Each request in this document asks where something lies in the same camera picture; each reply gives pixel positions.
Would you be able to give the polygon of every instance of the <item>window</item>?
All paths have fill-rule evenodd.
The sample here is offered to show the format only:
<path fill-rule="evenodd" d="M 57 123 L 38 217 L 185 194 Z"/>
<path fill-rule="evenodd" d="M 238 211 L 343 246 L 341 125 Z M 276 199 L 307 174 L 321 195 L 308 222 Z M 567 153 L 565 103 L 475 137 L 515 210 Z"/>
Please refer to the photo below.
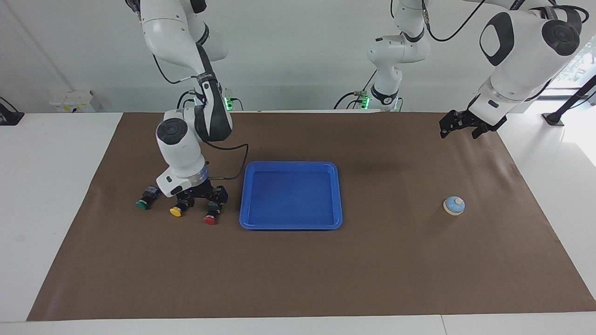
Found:
<path fill-rule="evenodd" d="M 579 89 L 596 75 L 596 36 L 581 50 L 549 85 L 551 89 Z"/>

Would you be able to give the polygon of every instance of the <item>black cable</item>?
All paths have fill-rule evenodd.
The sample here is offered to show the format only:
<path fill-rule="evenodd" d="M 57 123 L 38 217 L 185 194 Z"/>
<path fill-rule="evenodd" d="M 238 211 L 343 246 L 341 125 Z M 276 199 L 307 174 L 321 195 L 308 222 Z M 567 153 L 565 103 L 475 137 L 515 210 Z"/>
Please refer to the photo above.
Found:
<path fill-rule="evenodd" d="M 238 101 L 240 103 L 240 108 L 242 108 L 242 110 L 244 110 L 244 105 L 242 105 L 242 100 L 238 99 L 238 98 L 231 98 L 231 101 Z"/>
<path fill-rule="evenodd" d="M 237 175 L 235 175 L 233 177 L 212 177 L 209 179 L 211 179 L 211 180 L 234 180 L 242 174 L 242 172 L 244 171 L 244 166 L 246 165 L 246 158 L 249 156 L 249 144 L 248 143 L 244 143 L 244 144 L 238 145 L 237 147 L 231 147 L 231 148 L 218 147 L 217 145 L 214 145 L 210 142 L 204 142 L 204 143 L 207 144 L 209 147 L 212 147 L 217 150 L 222 150 L 222 151 L 232 151 L 232 150 L 238 150 L 240 148 L 246 147 L 246 152 L 244 153 L 244 160 L 242 161 L 242 167 L 240 168 L 240 171 L 238 172 Z"/>
<path fill-rule="evenodd" d="M 176 109 L 180 109 L 180 105 L 182 105 L 182 99 L 184 99 L 184 97 L 186 97 L 188 94 L 191 94 L 190 91 L 186 91 L 180 96 L 180 99 L 178 99 L 178 105 L 176 105 Z"/>
<path fill-rule="evenodd" d="M 333 107 L 333 109 L 337 109 L 337 106 L 339 106 L 339 104 L 347 97 L 349 97 L 350 95 L 356 95 L 354 92 L 350 92 L 350 93 L 346 93 L 344 94 L 343 97 L 341 97 L 338 101 L 337 104 Z"/>
<path fill-rule="evenodd" d="M 592 93 L 586 100 L 584 100 L 583 102 L 581 102 L 581 103 L 579 103 L 579 104 L 577 104 L 577 105 L 575 105 L 573 107 L 570 107 L 569 109 L 574 109 L 575 107 L 579 107 L 579 106 L 585 104 L 588 100 L 590 100 L 591 98 L 593 98 L 594 95 L 596 95 L 596 91 L 594 91 L 594 93 Z"/>
<path fill-rule="evenodd" d="M 571 8 L 573 10 L 582 12 L 586 16 L 584 18 L 584 20 L 582 21 L 582 23 L 586 23 L 590 19 L 590 13 L 582 7 L 573 6 L 573 5 L 562 5 L 562 6 L 553 6 L 553 8 L 559 8 L 559 9 Z"/>
<path fill-rule="evenodd" d="M 548 85 L 550 85 L 553 80 L 554 80 L 554 78 L 551 79 L 551 80 L 549 80 L 549 81 L 547 81 L 547 83 L 544 84 L 544 87 L 540 91 L 538 91 L 538 93 L 536 93 L 532 98 L 526 99 L 525 102 L 532 101 L 532 100 L 538 98 L 546 90 L 546 88 L 548 87 Z"/>
<path fill-rule="evenodd" d="M 399 111 L 398 111 L 398 113 L 401 113 L 401 111 L 402 111 L 402 107 L 403 107 L 403 98 L 398 98 L 398 102 L 399 102 L 399 100 L 401 100 L 401 101 L 402 101 L 402 104 L 401 104 L 401 105 L 399 105 Z"/>
<path fill-rule="evenodd" d="M 347 104 L 347 107 L 346 107 L 346 109 L 350 109 L 350 105 L 351 105 L 351 104 L 354 104 L 354 106 L 352 107 L 352 109 L 354 109 L 354 108 L 356 108 L 356 104 L 357 104 L 357 103 L 361 103 L 361 102 L 362 102 L 362 100 L 353 100 L 353 101 L 350 101 L 350 103 L 349 103 L 349 104 Z"/>
<path fill-rule="evenodd" d="M 372 76 L 371 76 L 371 77 L 368 79 L 368 82 L 367 82 L 367 84 L 366 84 L 366 85 L 364 85 L 364 88 L 362 89 L 363 91 L 366 91 L 366 90 L 367 90 L 368 84 L 370 84 L 370 83 L 371 83 L 372 79 L 374 78 L 374 75 L 376 75 L 376 74 L 377 74 L 377 71 L 378 71 L 378 69 L 377 69 L 377 70 L 374 70 L 374 72 L 372 73 Z"/>
<path fill-rule="evenodd" d="M 159 66 L 159 62 L 157 61 L 157 57 L 155 57 L 155 55 L 153 55 L 153 60 L 155 61 L 155 65 L 157 65 L 157 69 L 159 70 L 159 73 L 162 74 L 163 79 L 165 79 L 167 82 L 169 82 L 170 84 L 173 84 L 173 85 L 176 85 L 177 83 L 183 82 L 183 80 L 176 80 L 175 82 L 173 82 L 170 79 L 168 79 L 166 77 L 166 75 L 163 73 L 162 67 Z"/>
<path fill-rule="evenodd" d="M 186 108 L 186 103 L 194 103 L 194 99 L 184 100 L 184 102 L 182 103 L 182 108 Z"/>
<path fill-rule="evenodd" d="M 10 107 L 12 107 L 14 109 L 14 111 L 16 111 L 18 113 L 18 110 L 16 107 L 13 106 L 13 104 L 9 103 L 8 100 L 6 100 L 5 98 L 0 97 L 0 99 L 2 99 L 2 101 L 4 101 L 5 103 L 7 103 Z"/>
<path fill-rule="evenodd" d="M 454 38 L 457 34 L 460 33 L 460 31 L 465 27 L 466 24 L 468 24 L 468 22 L 472 19 L 472 17 L 476 14 L 476 12 L 480 9 L 480 7 L 486 2 L 486 0 L 482 0 L 480 1 L 480 3 L 478 4 L 478 6 L 476 7 L 476 9 L 474 9 L 474 11 L 470 14 L 470 16 L 468 16 L 468 18 L 463 22 L 463 24 L 460 26 L 460 28 L 458 30 L 455 31 L 455 33 L 453 33 L 453 35 L 451 35 L 448 38 L 437 38 L 433 32 L 430 30 L 430 19 L 428 17 L 428 10 L 426 9 L 426 4 L 424 3 L 424 0 L 422 0 L 422 9 L 424 12 L 426 12 L 426 15 L 424 15 L 424 22 L 426 23 L 426 30 L 429 31 L 430 36 L 437 42 L 447 42 L 448 40 Z"/>

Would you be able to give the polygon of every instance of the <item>white table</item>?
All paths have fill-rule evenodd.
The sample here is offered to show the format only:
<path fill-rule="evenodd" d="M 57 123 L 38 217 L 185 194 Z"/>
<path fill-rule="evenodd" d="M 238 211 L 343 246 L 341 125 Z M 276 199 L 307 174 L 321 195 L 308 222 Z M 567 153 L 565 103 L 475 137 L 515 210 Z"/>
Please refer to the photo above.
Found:
<path fill-rule="evenodd" d="M 28 114 L 0 128 L 0 334 L 596 334 L 596 312 L 23 322 L 120 117 Z M 564 121 L 552 128 L 538 115 L 511 115 L 499 133 L 594 296 L 596 111 Z"/>

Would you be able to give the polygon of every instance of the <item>blue tray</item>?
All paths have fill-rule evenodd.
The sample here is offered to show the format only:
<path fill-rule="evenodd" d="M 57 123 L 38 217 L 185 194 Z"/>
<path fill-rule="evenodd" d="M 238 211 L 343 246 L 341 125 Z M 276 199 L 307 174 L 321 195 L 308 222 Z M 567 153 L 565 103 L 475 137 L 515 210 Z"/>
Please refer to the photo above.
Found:
<path fill-rule="evenodd" d="M 342 225 L 337 167 L 329 162 L 253 162 L 240 224 L 250 230 L 332 230 Z"/>

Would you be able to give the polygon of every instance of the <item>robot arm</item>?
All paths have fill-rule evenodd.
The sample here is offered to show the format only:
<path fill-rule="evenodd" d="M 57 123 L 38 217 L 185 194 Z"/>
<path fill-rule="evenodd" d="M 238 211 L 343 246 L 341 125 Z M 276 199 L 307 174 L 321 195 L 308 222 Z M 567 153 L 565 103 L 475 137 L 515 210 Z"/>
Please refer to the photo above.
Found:
<path fill-rule="evenodd" d="M 158 58 L 192 70 L 201 104 L 165 113 L 156 138 L 168 169 L 157 185 L 168 197 L 208 181 L 200 142 L 225 140 L 232 120 L 210 60 L 227 55 L 220 35 L 209 30 L 199 14 L 204 0 L 126 0 L 141 20 L 145 42 Z"/>
<path fill-rule="evenodd" d="M 505 115 L 539 93 L 579 48 L 582 19 L 573 7 L 553 7 L 546 0 L 488 3 L 528 10 L 499 13 L 485 26 L 480 48 L 495 70 L 467 110 L 452 110 L 440 121 L 443 138 L 467 127 L 475 127 L 473 138 L 496 131 L 507 121 Z M 538 3 L 542 7 L 533 7 Z"/>
<path fill-rule="evenodd" d="M 377 38 L 368 53 L 368 59 L 377 67 L 376 79 L 371 87 L 374 97 L 371 108 L 393 109 L 402 81 L 402 72 L 395 67 L 424 60 L 430 52 L 421 1 L 399 0 L 394 13 L 394 23 L 401 33 Z"/>

